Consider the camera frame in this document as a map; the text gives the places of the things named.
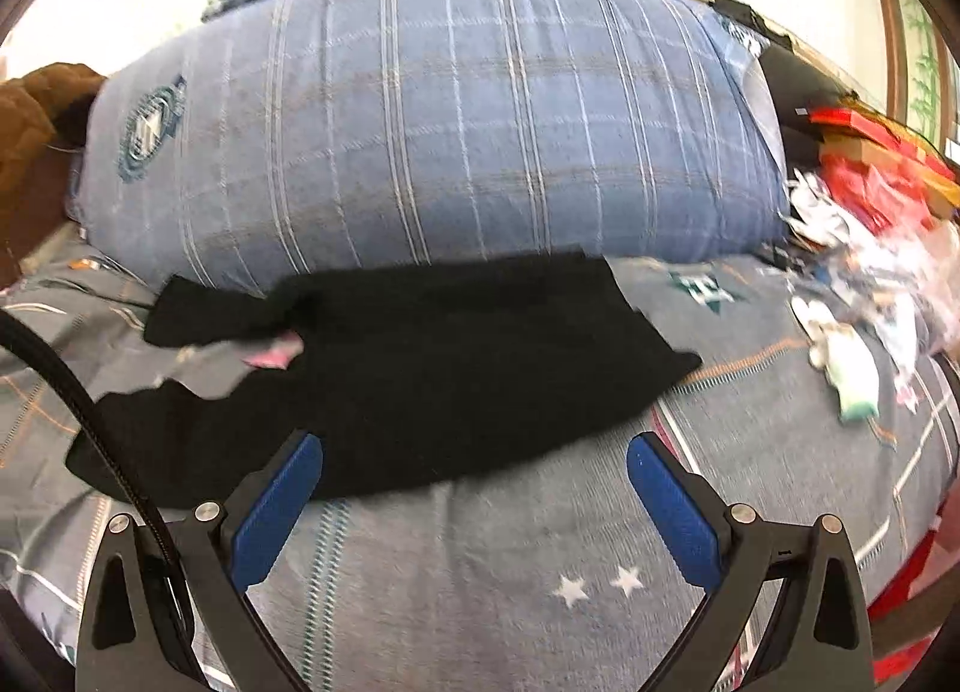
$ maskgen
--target circular emblem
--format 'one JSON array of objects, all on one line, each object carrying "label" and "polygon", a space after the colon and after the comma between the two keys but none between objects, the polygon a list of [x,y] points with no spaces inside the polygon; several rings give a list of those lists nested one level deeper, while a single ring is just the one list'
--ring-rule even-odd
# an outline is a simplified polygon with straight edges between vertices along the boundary
[{"label": "circular emblem", "polygon": [[176,136],[176,126],[184,115],[186,82],[178,77],[168,86],[151,91],[140,99],[127,118],[127,129],[120,143],[120,179],[139,180],[146,166],[160,152],[167,137]]}]

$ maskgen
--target blue rubber pad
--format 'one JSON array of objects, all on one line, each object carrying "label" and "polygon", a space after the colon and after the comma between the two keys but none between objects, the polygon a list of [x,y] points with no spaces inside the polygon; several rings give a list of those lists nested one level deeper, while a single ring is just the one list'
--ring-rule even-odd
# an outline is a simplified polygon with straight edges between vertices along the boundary
[{"label": "blue rubber pad", "polygon": [[237,591],[244,592],[267,577],[320,481],[322,467],[320,441],[304,436],[233,537],[230,578]]},{"label": "blue rubber pad", "polygon": [[717,537],[673,473],[639,436],[627,447],[627,475],[683,578],[712,592],[723,577]]}]

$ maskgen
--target screw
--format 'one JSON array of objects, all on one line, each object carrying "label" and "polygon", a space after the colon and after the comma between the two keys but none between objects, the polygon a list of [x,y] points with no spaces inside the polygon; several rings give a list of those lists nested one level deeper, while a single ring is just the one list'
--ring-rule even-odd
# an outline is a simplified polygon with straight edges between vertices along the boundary
[{"label": "screw", "polygon": [[130,516],[126,515],[126,513],[117,513],[114,518],[110,519],[107,527],[109,527],[109,530],[113,532],[113,534],[120,534],[124,529],[130,527]]},{"label": "screw", "polygon": [[200,503],[193,514],[197,517],[197,521],[213,521],[220,515],[220,506],[216,503]]},{"label": "screw", "polygon": [[832,513],[827,513],[827,515],[820,520],[820,523],[824,525],[824,529],[830,534],[839,534],[841,529],[843,529],[843,522],[832,515]]},{"label": "screw", "polygon": [[730,514],[733,516],[733,521],[738,521],[740,524],[752,524],[757,521],[757,512],[750,505],[743,503],[733,505]]}]

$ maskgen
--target white star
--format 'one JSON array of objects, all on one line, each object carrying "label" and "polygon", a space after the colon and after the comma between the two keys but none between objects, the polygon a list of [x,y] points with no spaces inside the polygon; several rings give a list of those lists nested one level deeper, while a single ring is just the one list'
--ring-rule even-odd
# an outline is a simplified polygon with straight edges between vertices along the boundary
[{"label": "white star", "polygon": [[550,594],[562,597],[566,601],[566,606],[569,609],[572,609],[573,604],[578,600],[589,600],[589,597],[584,594],[584,580],[570,580],[566,576],[560,576],[560,586]]},{"label": "white star", "polygon": [[627,596],[627,599],[630,599],[630,594],[634,589],[643,589],[644,586],[640,583],[640,579],[637,577],[637,573],[640,572],[640,569],[632,567],[630,570],[624,570],[619,565],[616,566],[616,574],[619,576],[617,579],[614,579],[610,582],[611,586],[619,586],[623,589],[623,593]]}]

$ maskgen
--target folded blue blanket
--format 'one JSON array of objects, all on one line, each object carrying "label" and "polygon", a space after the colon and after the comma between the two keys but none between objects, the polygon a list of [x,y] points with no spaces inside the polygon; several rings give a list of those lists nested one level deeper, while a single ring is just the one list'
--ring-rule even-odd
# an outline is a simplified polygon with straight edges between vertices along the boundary
[{"label": "folded blue blanket", "polygon": [[91,243],[159,287],[781,233],[760,67],[691,0],[262,0],[113,76]]}]

